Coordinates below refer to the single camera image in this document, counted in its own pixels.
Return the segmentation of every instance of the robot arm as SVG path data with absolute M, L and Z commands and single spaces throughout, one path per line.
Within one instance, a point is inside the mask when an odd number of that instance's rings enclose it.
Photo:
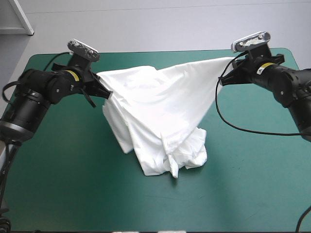
M 221 78 L 221 84 L 254 83 L 271 91 L 276 101 L 289 109 L 299 132 L 308 134 L 311 132 L 311 69 L 281 66 L 284 56 L 271 55 L 269 40 L 269 33 L 258 32 L 235 41 L 231 49 L 247 54 L 233 64 L 234 69 Z M 302 137 L 311 141 L 309 135 Z
M 52 72 L 29 69 L 13 83 L 17 85 L 14 100 L 7 100 L 10 106 L 0 120 L 2 140 L 22 143 L 31 139 L 50 105 L 65 96 L 83 94 L 93 107 L 89 96 L 110 97 L 111 92 L 90 70 L 91 63 L 99 60 L 98 52 L 77 40 L 69 41 L 68 48 L 73 56 L 67 66 L 54 64 Z

